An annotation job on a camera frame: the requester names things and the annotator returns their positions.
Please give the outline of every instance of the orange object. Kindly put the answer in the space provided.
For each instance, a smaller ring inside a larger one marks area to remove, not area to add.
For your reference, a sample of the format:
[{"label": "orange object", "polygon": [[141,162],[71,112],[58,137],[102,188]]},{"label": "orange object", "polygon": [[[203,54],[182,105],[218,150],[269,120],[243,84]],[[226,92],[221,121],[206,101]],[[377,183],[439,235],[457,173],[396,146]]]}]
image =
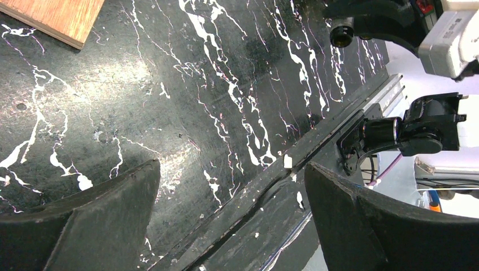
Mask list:
[{"label": "orange object", "polygon": [[0,0],[0,11],[82,49],[104,0]]},{"label": "orange object", "polygon": [[439,203],[437,202],[430,202],[429,203],[429,209],[435,212],[441,212],[441,206],[439,206]]}]

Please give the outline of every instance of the purple cable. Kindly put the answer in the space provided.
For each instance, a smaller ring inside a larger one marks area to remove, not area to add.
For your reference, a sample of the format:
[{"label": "purple cable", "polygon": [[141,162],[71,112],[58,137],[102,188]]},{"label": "purple cable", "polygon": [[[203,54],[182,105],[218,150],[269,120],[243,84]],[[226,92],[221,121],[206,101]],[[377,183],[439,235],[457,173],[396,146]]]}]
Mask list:
[{"label": "purple cable", "polygon": [[370,183],[368,183],[368,186],[374,186],[377,183],[377,180],[382,179],[386,174],[388,174],[391,169],[400,161],[400,159],[403,157],[402,154],[399,154],[398,157],[394,159],[394,161],[383,171],[379,176],[376,177],[376,179]]}]

